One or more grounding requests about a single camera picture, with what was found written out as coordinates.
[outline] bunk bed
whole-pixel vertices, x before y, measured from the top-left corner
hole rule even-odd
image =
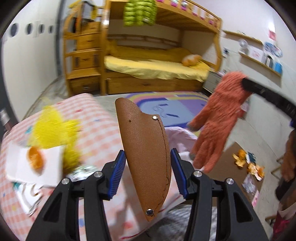
[[[67,17],[64,24],[64,67],[69,95],[98,90],[101,94],[201,90],[206,77],[204,74],[184,67],[177,61],[151,61],[151,59],[139,61],[138,59],[122,58],[122,56],[110,53],[110,48],[112,48],[110,45],[113,45],[114,40],[120,43],[133,40],[133,43],[141,44],[122,44],[124,47],[116,44],[115,48],[121,50],[126,48],[125,52],[132,51],[131,48],[167,51],[182,46],[185,31],[210,32],[214,34],[213,44],[216,51],[216,61],[214,63],[201,61],[217,71],[221,65],[219,45],[221,19],[190,0],[157,0],[156,24],[179,30],[178,41],[151,37],[149,33],[145,36],[109,34],[110,21],[123,19],[124,6],[127,1],[106,0],[103,7],[98,7],[102,10],[102,13],[98,15],[99,21],[89,22],[84,26],[80,24],[84,2],[73,8]],[[76,25],[74,31],[71,27],[73,23]],[[67,50],[68,40],[73,40],[75,44],[75,47],[70,51]],[[158,42],[167,45],[167,47],[143,46],[144,42]],[[66,58],[69,57],[72,60],[67,63]],[[158,69],[159,66],[162,66],[162,72]],[[142,72],[139,74],[139,69],[149,74],[144,75]]]

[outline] knife sheath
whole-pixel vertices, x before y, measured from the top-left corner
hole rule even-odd
[[[118,98],[115,106],[136,192],[146,219],[151,221],[165,201],[170,186],[170,150],[165,128],[159,115],[141,112],[128,99]]]

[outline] colorful carpet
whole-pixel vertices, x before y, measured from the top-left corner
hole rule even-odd
[[[133,93],[130,99],[142,112],[159,114],[164,126],[186,127],[206,105],[208,97],[193,91]]]

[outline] wooden bunk bed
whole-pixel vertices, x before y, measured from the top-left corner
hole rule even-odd
[[[161,42],[171,47],[182,46],[184,31],[199,31],[214,33],[213,43],[216,50],[216,61],[214,63],[202,60],[215,71],[221,65],[221,49],[219,44],[219,33],[221,19],[202,6],[187,0],[187,8],[181,2],[173,5],[170,0],[157,0],[156,24],[164,25],[179,30],[178,41],[164,38],[156,38],[132,34],[108,34],[109,21],[123,19],[123,9],[128,0],[106,0],[105,6],[99,7],[103,10],[98,15],[100,21],[90,22],[81,27],[81,12],[83,2],[73,8],[64,24],[64,66],[66,85],[69,95],[90,91],[100,91],[104,94],[145,92],[145,91],[199,91],[202,82],[184,79],[139,79],[129,74],[110,71],[106,69],[104,58],[107,55],[107,41],[111,39],[129,41],[137,39],[138,42]],[[71,22],[75,19],[75,31],[70,31]],[[67,51],[67,41],[74,40],[76,47]],[[143,45],[133,45],[134,48],[151,48]],[[67,69],[66,58],[72,58]]]

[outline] bed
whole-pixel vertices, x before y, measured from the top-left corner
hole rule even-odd
[[[157,0],[156,25],[176,30],[175,40],[172,40],[172,37],[155,37],[153,32],[148,31],[145,35],[130,34],[129,27],[122,26],[112,33],[111,22],[123,19],[123,9],[127,1],[106,0],[104,6],[98,7],[102,10],[98,15],[100,21],[90,22],[84,27],[79,26],[83,2],[77,8],[73,8],[71,14],[77,26],[75,32],[70,33],[68,30],[71,17],[67,18],[64,27],[64,39],[74,39],[77,43],[72,52],[66,53],[66,41],[64,41],[65,58],[72,57],[71,62],[75,67],[69,73],[65,70],[69,95],[92,90],[99,90],[101,94],[200,91],[209,69],[217,71],[221,65],[219,45],[221,19],[190,0],[182,0],[178,4],[170,0]],[[142,55],[118,56],[110,54],[108,50],[110,40],[117,40],[118,47],[129,47],[139,51],[181,49],[186,31],[212,34],[216,60],[201,60],[200,69],[199,67],[193,69],[182,66],[181,60],[145,58]],[[151,43],[157,43],[158,46],[153,46]]]

